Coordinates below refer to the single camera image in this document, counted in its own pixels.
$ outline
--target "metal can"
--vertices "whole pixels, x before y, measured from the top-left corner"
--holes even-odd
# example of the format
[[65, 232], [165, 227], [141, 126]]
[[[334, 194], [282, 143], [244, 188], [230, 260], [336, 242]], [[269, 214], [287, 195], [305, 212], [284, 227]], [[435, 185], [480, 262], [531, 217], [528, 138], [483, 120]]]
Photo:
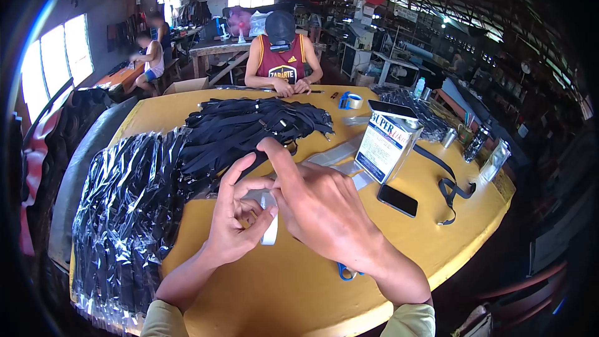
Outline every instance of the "metal can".
[[428, 98], [431, 96], [431, 92], [432, 92], [431, 89], [429, 89], [428, 87], [425, 87], [424, 90], [422, 91], [422, 95], [420, 95], [420, 100], [428, 100]]
[[447, 128], [447, 132], [445, 133], [445, 137], [441, 141], [441, 145], [443, 147], [448, 148], [453, 143], [453, 140], [458, 136], [458, 131], [452, 127]]

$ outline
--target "blue tape dispenser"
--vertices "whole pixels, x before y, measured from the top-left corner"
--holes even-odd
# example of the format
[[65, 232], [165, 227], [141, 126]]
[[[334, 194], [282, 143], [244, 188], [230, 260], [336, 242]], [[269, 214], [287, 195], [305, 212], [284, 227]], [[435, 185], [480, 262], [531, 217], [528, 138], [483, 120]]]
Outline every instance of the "blue tape dispenser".
[[339, 99], [339, 109], [357, 109], [362, 107], [363, 99], [360, 95], [346, 91]]

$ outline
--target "plastic wrap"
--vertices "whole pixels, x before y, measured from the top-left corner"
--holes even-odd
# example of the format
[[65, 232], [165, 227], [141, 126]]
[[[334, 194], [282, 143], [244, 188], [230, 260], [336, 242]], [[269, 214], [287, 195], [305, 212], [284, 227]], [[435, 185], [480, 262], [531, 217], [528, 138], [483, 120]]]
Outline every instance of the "plastic wrap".
[[72, 298], [111, 332], [139, 334], [183, 214], [189, 129], [122, 139], [94, 157], [72, 225]]
[[254, 14], [250, 17], [250, 36], [257, 37], [260, 34], [264, 34], [264, 26], [266, 24], [266, 17], [268, 17], [268, 13], [260, 13], [258, 11], [254, 12]]
[[375, 92], [381, 101], [412, 108], [416, 116], [418, 116], [418, 120], [424, 125], [420, 139], [425, 139], [429, 142], [437, 142], [443, 139], [447, 132], [447, 123], [439, 116], [433, 114], [424, 101], [414, 99], [408, 89], [372, 84], [370, 85], [370, 90]]

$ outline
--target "black strap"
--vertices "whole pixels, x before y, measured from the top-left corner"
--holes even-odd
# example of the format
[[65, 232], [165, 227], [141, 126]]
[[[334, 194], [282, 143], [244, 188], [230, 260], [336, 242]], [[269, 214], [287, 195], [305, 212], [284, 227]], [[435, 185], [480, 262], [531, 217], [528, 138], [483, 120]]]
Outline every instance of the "black strap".
[[451, 208], [451, 210], [453, 211], [453, 219], [445, 220], [443, 222], [438, 222], [438, 225], [452, 224], [456, 218], [456, 213], [455, 213], [455, 210], [453, 209], [453, 198], [455, 197], [455, 194], [459, 195], [460, 197], [462, 197], [464, 199], [470, 198], [472, 196], [472, 194], [474, 194], [474, 192], [476, 191], [476, 183], [470, 183], [470, 190], [463, 191], [457, 185], [457, 181], [456, 181], [455, 175], [453, 174], [453, 170], [444, 161], [442, 161], [441, 159], [439, 159], [435, 155], [429, 153], [427, 150], [423, 149], [422, 147], [420, 147], [418, 145], [414, 145], [414, 151], [417, 152], [418, 154], [421, 154], [425, 158], [432, 160], [435, 163], [439, 164], [443, 169], [445, 169], [447, 171], [447, 173], [449, 173], [449, 175], [452, 176], [453, 181], [450, 180], [449, 178], [441, 178], [439, 180], [439, 189], [441, 190], [441, 194], [443, 194], [443, 197], [445, 198], [445, 203], [447, 204], [447, 207]]
[[[237, 159], [256, 152], [256, 146], [270, 136], [283, 145], [294, 144], [313, 131], [333, 133], [331, 116], [323, 109], [297, 101], [269, 99], [210, 99], [200, 104], [185, 120], [191, 129], [189, 142], [181, 150], [181, 182], [190, 193], [218, 190], [221, 175]], [[256, 152], [256, 161], [242, 176], [258, 167], [266, 156]]]

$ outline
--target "tape roll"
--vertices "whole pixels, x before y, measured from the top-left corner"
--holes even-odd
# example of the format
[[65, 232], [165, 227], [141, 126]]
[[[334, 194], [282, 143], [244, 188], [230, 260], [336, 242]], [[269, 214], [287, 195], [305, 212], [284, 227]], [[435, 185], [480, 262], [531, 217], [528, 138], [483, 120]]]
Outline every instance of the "tape roll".
[[[270, 193], [262, 193], [262, 197], [260, 200], [260, 206], [262, 208], [266, 208], [268, 206], [276, 206], [277, 201], [274, 200], [273, 196]], [[277, 229], [279, 228], [279, 215], [277, 214], [274, 217], [273, 222], [270, 223], [270, 226], [264, 232], [264, 236], [260, 238], [260, 244], [262, 245], [274, 245], [277, 240]]]
[[357, 94], [349, 94], [348, 95], [348, 104], [349, 107], [358, 109], [362, 108], [363, 99], [360, 95]]

